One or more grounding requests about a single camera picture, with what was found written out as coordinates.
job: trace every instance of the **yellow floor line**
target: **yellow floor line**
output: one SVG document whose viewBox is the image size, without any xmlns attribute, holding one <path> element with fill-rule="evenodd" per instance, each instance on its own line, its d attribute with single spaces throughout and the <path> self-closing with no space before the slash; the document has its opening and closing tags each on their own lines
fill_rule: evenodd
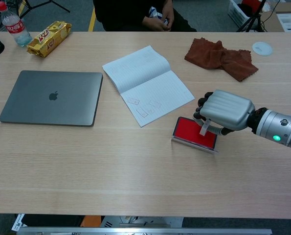
<svg viewBox="0 0 291 235">
<path fill-rule="evenodd" d="M 92 15 L 91 15 L 91 20 L 90 20 L 88 32 L 93 32 L 95 19 L 96 19 L 96 15 L 95 15 L 94 7 L 93 7 L 93 11 L 92 11 Z"/>
<path fill-rule="evenodd" d="M 21 15 L 22 14 L 22 11 L 23 11 L 23 9 L 24 9 L 24 0 L 22 1 L 22 3 L 20 4 L 20 7 L 18 8 L 18 13 L 19 13 L 19 15 Z"/>
</svg>

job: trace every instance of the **open notebook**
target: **open notebook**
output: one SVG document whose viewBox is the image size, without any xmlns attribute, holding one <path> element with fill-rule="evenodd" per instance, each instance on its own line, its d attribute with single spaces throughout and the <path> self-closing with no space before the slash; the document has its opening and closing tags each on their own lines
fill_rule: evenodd
<svg viewBox="0 0 291 235">
<path fill-rule="evenodd" d="M 194 99 L 168 61 L 151 46 L 103 69 L 141 127 Z"/>
</svg>

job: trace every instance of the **white lid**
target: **white lid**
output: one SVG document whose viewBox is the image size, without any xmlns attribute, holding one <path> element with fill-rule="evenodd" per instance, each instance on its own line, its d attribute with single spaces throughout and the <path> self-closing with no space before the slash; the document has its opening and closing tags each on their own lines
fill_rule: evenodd
<svg viewBox="0 0 291 235">
<path fill-rule="evenodd" d="M 252 46 L 253 51 L 262 56 L 271 55 L 273 50 L 272 47 L 268 43 L 264 42 L 256 42 Z"/>
</svg>

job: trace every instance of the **towel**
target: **towel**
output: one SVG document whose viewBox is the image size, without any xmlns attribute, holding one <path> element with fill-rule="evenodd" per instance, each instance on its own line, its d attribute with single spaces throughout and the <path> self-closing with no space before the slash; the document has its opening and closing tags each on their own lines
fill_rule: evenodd
<svg viewBox="0 0 291 235">
<path fill-rule="evenodd" d="M 249 50 L 228 50 L 221 41 L 213 43 L 205 38 L 194 39 L 185 60 L 207 70 L 225 70 L 239 82 L 258 70 L 252 65 Z"/>
</svg>

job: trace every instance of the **human hand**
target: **human hand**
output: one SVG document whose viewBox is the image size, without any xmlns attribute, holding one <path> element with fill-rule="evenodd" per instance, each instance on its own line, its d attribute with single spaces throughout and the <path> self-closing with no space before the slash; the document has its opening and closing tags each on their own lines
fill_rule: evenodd
<svg viewBox="0 0 291 235">
<path fill-rule="evenodd" d="M 166 0 L 163 6 L 163 18 L 161 19 L 163 22 L 165 19 L 168 20 L 168 31 L 171 30 L 171 26 L 173 25 L 173 22 L 175 20 L 174 16 L 174 7 L 172 0 Z"/>
<path fill-rule="evenodd" d="M 142 24 L 153 31 L 168 31 L 168 26 L 164 25 L 163 21 L 158 18 L 144 17 Z"/>
</svg>

